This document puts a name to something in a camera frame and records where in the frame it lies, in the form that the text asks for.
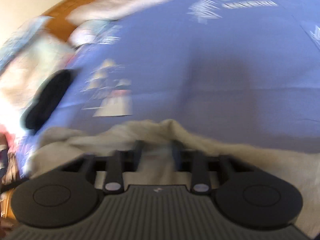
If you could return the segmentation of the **light grey sweatpants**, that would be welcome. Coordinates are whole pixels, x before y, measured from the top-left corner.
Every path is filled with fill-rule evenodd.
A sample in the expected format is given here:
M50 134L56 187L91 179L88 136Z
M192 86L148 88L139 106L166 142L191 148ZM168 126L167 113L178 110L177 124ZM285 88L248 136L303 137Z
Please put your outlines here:
M36 177L85 153L108 156L115 150L129 150L137 140L145 142L142 160L137 172L125 175L125 184L189 184L189 174L174 170L169 144L178 140L211 156L232 155L293 184L304 201L296 225L310 237L319 233L319 154L225 144L190 133L172 119L128 121L94 136L51 127L41 134L23 170Z

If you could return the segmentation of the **black folded garment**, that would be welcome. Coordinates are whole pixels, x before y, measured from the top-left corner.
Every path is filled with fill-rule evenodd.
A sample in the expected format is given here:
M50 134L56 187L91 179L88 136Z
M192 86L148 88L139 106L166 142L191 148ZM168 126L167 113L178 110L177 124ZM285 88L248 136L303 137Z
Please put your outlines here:
M29 107L21 117L22 126L36 134L48 121L76 76L75 70L63 69L41 84Z

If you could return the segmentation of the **blue patterned bed sheet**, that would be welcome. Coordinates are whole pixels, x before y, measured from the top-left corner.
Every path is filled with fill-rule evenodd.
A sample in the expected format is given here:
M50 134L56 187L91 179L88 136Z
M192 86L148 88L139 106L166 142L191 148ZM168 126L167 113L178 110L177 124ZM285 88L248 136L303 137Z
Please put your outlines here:
M44 124L175 119L227 143L319 151L319 0L169 0L111 21Z

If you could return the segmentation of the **pastel patterned folded blanket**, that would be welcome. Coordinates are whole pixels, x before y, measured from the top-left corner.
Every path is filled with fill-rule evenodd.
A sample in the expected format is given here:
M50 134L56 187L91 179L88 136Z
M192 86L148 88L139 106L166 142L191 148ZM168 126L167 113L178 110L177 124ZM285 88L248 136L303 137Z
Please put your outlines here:
M21 129L20 117L42 83L75 53L49 32L51 19L32 18L1 46L1 125L11 132Z

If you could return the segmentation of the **light floral pillow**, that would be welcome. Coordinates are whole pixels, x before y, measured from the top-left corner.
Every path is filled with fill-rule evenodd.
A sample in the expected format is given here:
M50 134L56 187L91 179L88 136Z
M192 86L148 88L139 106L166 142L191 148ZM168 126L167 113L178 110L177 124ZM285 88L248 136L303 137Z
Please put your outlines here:
M68 38L74 48L84 44L101 42L107 36L113 35L119 27L108 20L89 20L80 24Z

